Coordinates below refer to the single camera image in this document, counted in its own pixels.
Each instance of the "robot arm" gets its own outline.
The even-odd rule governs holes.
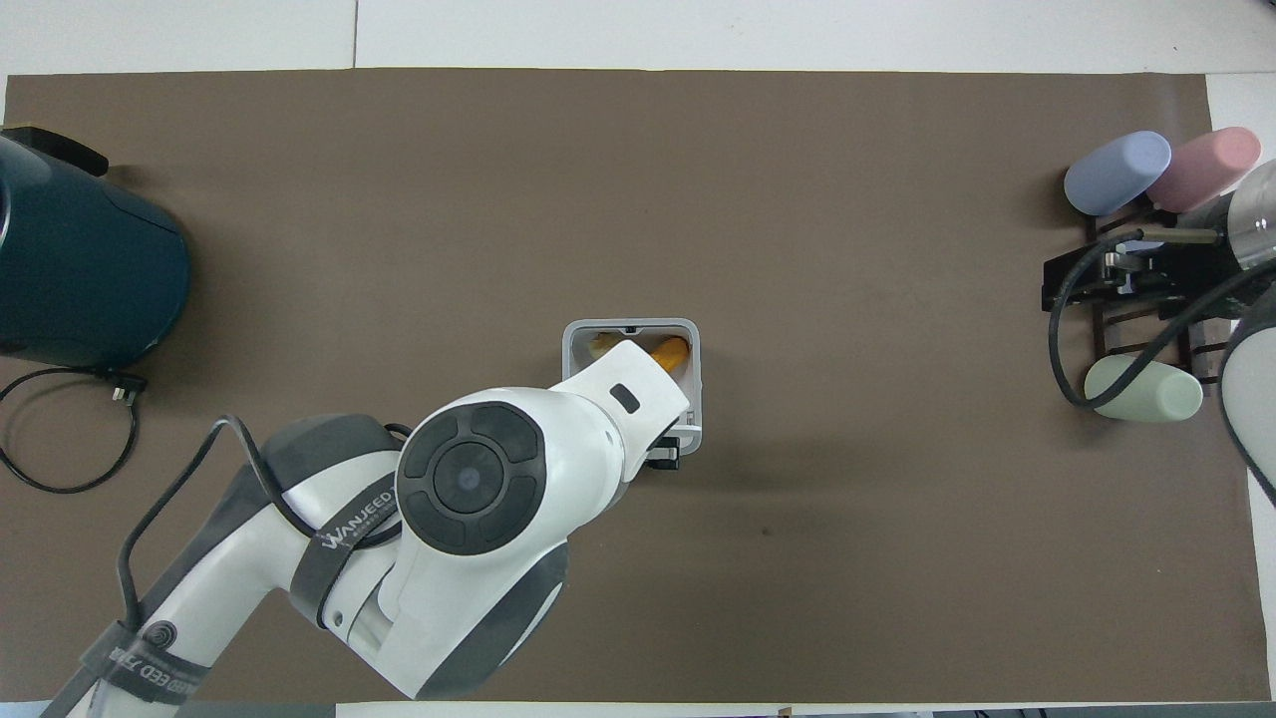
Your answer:
[[[1242,318],[1220,372],[1222,416],[1231,439],[1276,505],[1276,287]]]
[[[147,594],[143,627],[108,629],[45,715],[172,715],[276,588],[404,695],[470,692],[553,604],[568,534],[614,504],[686,408],[623,342],[550,390],[459,399],[402,450],[369,417],[299,422],[263,458],[315,536],[241,472]],[[353,548],[396,522],[392,541]]]

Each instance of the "brown mat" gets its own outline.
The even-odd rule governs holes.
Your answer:
[[[1217,407],[1073,411],[1037,309],[1041,260],[1081,237],[1063,167],[1207,130],[1201,77],[18,77],[8,120],[179,217],[195,284],[138,369],[126,472],[70,499],[0,478],[0,699],[51,695],[119,616],[116,547],[219,413],[262,440],[327,412],[415,423],[553,384],[564,325],[609,315],[699,324],[703,449],[573,537],[559,606],[477,698],[1268,698]],[[125,429],[96,392],[14,402],[6,446],[91,474]],[[221,445],[157,523],[143,585],[237,463]],[[279,596],[200,692],[396,696]]]

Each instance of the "strap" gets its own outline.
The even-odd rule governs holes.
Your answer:
[[[394,504],[394,474],[376,480],[310,537],[297,570],[292,573],[288,601],[315,626],[323,622],[323,604],[337,583],[355,546],[398,511]]]
[[[143,638],[116,621],[84,652],[80,663],[89,673],[147,703],[181,705],[211,668],[157,645],[171,643],[167,640],[171,634],[171,630],[148,630]]]

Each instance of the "power cord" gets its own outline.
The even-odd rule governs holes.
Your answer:
[[[1148,344],[1138,352],[1134,357],[1134,362],[1127,367],[1119,377],[1116,377],[1116,381],[1114,381],[1111,386],[1101,392],[1099,395],[1086,399],[1072,386],[1072,383],[1068,381],[1068,376],[1063,370],[1063,362],[1059,357],[1059,320],[1063,316],[1064,307],[1068,306],[1068,298],[1072,297],[1072,291],[1076,288],[1081,274],[1085,273],[1085,270],[1088,269],[1091,264],[1097,261],[1105,253],[1115,249],[1118,244],[1142,237],[1143,231],[1134,230],[1129,233],[1096,241],[1094,246],[1091,246],[1091,249],[1086,251],[1076,264],[1073,264],[1072,269],[1064,274],[1063,282],[1059,286],[1059,295],[1055,297],[1054,305],[1050,307],[1050,323],[1046,329],[1046,342],[1050,352],[1050,371],[1054,374],[1054,383],[1059,385],[1059,392],[1063,393],[1064,399],[1082,409],[1096,409],[1108,404],[1113,399],[1116,399],[1116,395],[1125,392],[1125,388],[1134,381],[1138,374],[1152,363],[1154,358],[1161,352],[1162,348],[1169,346],[1170,342],[1173,342],[1179,333],[1188,328],[1189,324],[1205,315],[1211,304],[1254,279],[1276,272],[1276,259],[1268,259],[1254,265],[1252,269],[1228,277],[1210,291],[1202,293],[1196,301],[1189,304],[1176,316],[1170,319],[1168,324],[1165,324],[1161,333],[1156,334],[1156,338],[1150,341]]]
[[[274,509],[283,515],[293,529],[306,537],[306,539],[318,533],[318,529],[308,524],[305,519],[299,517],[297,513],[293,511],[292,506],[288,505],[288,501],[285,499],[283,491],[279,487],[278,480],[276,480],[265,462],[262,460],[262,453],[258,450],[256,443],[253,441],[253,436],[249,434],[248,427],[244,426],[244,422],[239,417],[231,414],[218,418],[213,422],[212,429],[208,430],[208,435],[204,436],[203,444],[199,445],[199,449],[190,459],[190,463],[186,464],[186,468],[182,469],[181,474],[179,474],[177,478],[168,485],[168,488],[160,495],[145,515],[142,517],[142,520],[138,522],[138,525],[129,532],[129,536],[124,539],[124,545],[120,547],[120,553],[115,561],[115,571],[120,578],[120,596],[124,599],[124,625],[129,630],[140,630],[143,622],[142,602],[138,601],[137,584],[133,580],[133,571],[129,566],[129,560],[133,556],[133,547],[137,546],[138,539],[140,539],[142,534],[151,527],[151,523],[154,522],[160,513],[163,511],[165,506],[168,505],[168,501],[171,501],[172,497],[181,491],[181,487],[186,485],[186,481],[190,480],[195,471],[199,469],[200,464],[204,463],[204,459],[208,457],[209,450],[212,450],[213,444],[217,441],[217,436],[221,434],[223,427],[230,427],[231,431],[235,432],[235,436],[239,437],[240,446],[244,448],[244,454],[248,458],[248,464],[253,468],[253,474],[256,477],[262,491],[264,491],[265,496],[269,497]],[[403,436],[411,434],[411,430],[407,430],[403,425],[389,425],[387,429],[393,432],[399,432],[401,429],[406,430],[407,434]],[[364,537],[362,541],[355,545],[355,550],[359,551],[380,546],[399,536],[402,531],[402,524],[394,524],[388,529]]]
[[[134,375],[122,375],[117,372],[103,372],[98,370],[71,370],[68,367],[55,367],[52,370],[40,370],[38,372],[31,372],[18,377],[17,380],[9,383],[9,386],[0,390],[0,402],[4,402],[15,389],[29,383],[31,380],[45,377],[48,375],[83,375],[88,377],[97,377],[100,380],[107,381],[115,386],[115,399],[122,400],[129,408],[129,439],[124,443],[124,449],[120,455],[111,464],[103,474],[94,480],[89,480],[82,485],[69,486],[69,487],[56,487],[40,482],[24,472],[18,464],[5,453],[4,448],[0,448],[0,464],[4,464],[13,476],[18,477],[22,483],[37,488],[47,494],[80,494],[101,486],[103,482],[114,477],[129,460],[133,454],[133,448],[138,443],[138,404],[137,398],[147,388],[147,381],[142,377]]]

